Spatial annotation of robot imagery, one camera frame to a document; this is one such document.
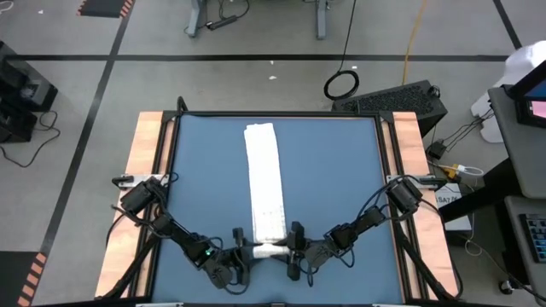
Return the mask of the grey side cart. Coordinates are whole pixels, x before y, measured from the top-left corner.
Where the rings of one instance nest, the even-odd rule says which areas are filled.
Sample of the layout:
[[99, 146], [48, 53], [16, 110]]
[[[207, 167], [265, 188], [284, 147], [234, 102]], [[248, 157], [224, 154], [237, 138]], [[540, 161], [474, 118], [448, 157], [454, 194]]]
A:
[[508, 196], [504, 199], [504, 203], [513, 228], [516, 246], [520, 252], [524, 275], [532, 291], [537, 295], [538, 303], [546, 307], [546, 264], [538, 264], [534, 261], [519, 218], [520, 214], [546, 215], [546, 200]]

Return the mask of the blue table mat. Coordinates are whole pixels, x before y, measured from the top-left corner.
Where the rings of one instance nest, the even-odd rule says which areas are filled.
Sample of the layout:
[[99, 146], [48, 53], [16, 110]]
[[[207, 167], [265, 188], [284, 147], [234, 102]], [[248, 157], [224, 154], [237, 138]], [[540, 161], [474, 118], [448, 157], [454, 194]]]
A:
[[[220, 237], [253, 233], [245, 129], [251, 118], [185, 115], [181, 119], [169, 212], [186, 229]], [[288, 222], [312, 239], [352, 221], [384, 177], [372, 119], [274, 119]], [[382, 224], [361, 234], [351, 254], [329, 259], [312, 284], [288, 278], [285, 264], [266, 259], [238, 295], [217, 289], [170, 240], [161, 243], [155, 303], [399, 304], [402, 302], [392, 232]]]

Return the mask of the black power adapter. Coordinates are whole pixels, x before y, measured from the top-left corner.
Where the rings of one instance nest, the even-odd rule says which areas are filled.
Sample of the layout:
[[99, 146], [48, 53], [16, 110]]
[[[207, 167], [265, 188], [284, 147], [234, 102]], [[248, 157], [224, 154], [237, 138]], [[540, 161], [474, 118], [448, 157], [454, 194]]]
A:
[[427, 157], [430, 159], [441, 159], [446, 148], [441, 141], [433, 142], [426, 150]]

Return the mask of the black monitor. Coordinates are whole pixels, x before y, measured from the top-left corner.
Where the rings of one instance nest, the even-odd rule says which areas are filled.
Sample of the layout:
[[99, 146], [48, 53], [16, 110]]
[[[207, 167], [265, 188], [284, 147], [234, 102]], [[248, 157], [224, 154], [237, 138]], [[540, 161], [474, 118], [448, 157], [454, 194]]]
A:
[[546, 60], [532, 69], [509, 91], [520, 124], [546, 129]]

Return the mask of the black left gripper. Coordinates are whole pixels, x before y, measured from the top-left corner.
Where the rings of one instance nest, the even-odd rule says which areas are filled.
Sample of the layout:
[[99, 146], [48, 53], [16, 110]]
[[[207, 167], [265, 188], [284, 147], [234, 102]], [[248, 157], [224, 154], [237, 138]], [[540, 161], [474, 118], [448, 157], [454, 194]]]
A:
[[250, 271], [260, 262], [253, 256], [253, 249], [260, 243], [249, 242], [242, 228], [232, 230], [235, 247], [224, 249], [220, 246], [212, 257], [212, 282], [219, 289], [229, 290], [230, 286], [242, 286], [247, 290], [250, 286]]

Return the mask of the grey desk leg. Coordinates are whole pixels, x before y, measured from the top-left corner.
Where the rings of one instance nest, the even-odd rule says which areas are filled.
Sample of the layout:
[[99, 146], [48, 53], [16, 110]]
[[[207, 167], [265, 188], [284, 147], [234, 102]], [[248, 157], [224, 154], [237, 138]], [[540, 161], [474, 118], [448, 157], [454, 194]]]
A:
[[195, 38], [198, 31], [208, 22], [208, 0], [190, 0], [191, 12], [189, 23], [184, 32]]
[[326, 38], [326, 13], [327, 13], [327, 0], [316, 0], [316, 25], [317, 25], [317, 40], [323, 40]]

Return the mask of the grey desk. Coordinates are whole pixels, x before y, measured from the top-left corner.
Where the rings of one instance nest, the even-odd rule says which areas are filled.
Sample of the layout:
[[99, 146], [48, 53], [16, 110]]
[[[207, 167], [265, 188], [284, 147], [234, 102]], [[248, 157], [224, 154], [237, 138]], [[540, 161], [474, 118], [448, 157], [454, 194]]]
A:
[[520, 124], [503, 88], [491, 88], [488, 95], [522, 194], [546, 199], [546, 128]]

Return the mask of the black equipment stack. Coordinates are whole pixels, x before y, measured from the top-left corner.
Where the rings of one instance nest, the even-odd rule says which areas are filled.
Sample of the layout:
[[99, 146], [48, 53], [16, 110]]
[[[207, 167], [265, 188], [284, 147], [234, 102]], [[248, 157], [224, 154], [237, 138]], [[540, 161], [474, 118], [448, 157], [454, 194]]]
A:
[[58, 89], [0, 40], [0, 143], [29, 142], [38, 122], [35, 113], [45, 113]]

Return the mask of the white labelled box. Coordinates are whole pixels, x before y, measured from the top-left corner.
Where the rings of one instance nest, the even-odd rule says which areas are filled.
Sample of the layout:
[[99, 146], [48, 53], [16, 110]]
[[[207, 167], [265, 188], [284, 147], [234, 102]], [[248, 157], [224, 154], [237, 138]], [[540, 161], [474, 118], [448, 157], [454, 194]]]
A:
[[[458, 200], [462, 197], [461, 190], [456, 183], [446, 183], [442, 188], [435, 192], [436, 203], [438, 208], [448, 205], [449, 203]], [[445, 224], [447, 231], [462, 231], [469, 232], [472, 230], [472, 225], [468, 216], [459, 217]]]

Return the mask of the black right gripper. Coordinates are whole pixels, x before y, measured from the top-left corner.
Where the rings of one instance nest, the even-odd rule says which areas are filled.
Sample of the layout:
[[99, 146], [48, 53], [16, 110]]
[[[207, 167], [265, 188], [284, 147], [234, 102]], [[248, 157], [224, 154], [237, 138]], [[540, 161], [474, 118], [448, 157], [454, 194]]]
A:
[[292, 281], [298, 281], [301, 273], [306, 280], [313, 281], [313, 275], [330, 258], [337, 255], [333, 243], [328, 240], [308, 240], [305, 228], [300, 222], [292, 222], [288, 237], [274, 243], [274, 246], [286, 246], [288, 255], [274, 255], [274, 259], [287, 262], [287, 276]]

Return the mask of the black power strip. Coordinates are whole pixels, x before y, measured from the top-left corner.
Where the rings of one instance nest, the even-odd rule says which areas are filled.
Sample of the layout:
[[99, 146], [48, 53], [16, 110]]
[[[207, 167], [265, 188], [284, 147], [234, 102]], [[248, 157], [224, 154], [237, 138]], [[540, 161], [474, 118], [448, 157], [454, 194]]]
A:
[[229, 24], [232, 24], [238, 20], [238, 17], [236, 15], [231, 15], [229, 17], [225, 17], [218, 21], [209, 21], [206, 23], [206, 28], [210, 31], [217, 30], [218, 28], [221, 28], [223, 26], [227, 26]]

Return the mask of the black desk base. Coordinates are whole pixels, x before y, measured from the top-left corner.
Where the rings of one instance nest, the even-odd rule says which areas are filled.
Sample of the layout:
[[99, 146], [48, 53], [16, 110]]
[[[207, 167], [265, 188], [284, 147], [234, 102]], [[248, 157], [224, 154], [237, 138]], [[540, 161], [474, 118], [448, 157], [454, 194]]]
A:
[[466, 216], [482, 207], [493, 205], [513, 192], [514, 168], [510, 159], [505, 159], [483, 176], [484, 186], [460, 199], [442, 206], [439, 212], [445, 222]]

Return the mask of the black orange striped mat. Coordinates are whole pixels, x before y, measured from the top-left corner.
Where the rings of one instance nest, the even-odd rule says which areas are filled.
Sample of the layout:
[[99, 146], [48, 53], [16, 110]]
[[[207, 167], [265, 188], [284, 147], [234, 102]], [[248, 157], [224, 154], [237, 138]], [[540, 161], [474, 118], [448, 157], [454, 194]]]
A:
[[47, 259], [42, 252], [0, 251], [0, 307], [32, 304]]
[[84, 0], [77, 14], [90, 17], [125, 18], [135, 0]]

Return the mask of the black computer tower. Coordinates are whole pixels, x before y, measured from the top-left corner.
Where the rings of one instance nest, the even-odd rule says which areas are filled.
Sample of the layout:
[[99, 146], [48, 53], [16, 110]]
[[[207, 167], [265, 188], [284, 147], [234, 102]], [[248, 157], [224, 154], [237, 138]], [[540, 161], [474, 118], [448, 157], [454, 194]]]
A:
[[424, 137], [448, 113], [440, 90], [428, 80], [335, 101], [335, 112], [413, 112]]

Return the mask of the white checked towel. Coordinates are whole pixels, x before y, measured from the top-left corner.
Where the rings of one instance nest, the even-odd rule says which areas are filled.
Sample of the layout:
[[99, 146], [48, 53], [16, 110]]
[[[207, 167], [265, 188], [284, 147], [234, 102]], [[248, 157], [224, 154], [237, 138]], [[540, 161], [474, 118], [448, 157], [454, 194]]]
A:
[[272, 123], [244, 130], [253, 218], [253, 256], [270, 258], [289, 253], [282, 177], [276, 133]]

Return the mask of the blue keypad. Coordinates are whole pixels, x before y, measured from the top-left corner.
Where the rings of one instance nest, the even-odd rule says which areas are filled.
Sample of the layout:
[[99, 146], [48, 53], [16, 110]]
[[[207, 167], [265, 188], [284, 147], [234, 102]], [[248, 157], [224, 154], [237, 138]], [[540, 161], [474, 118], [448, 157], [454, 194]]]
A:
[[546, 264], [546, 215], [520, 214], [519, 218], [534, 261]]

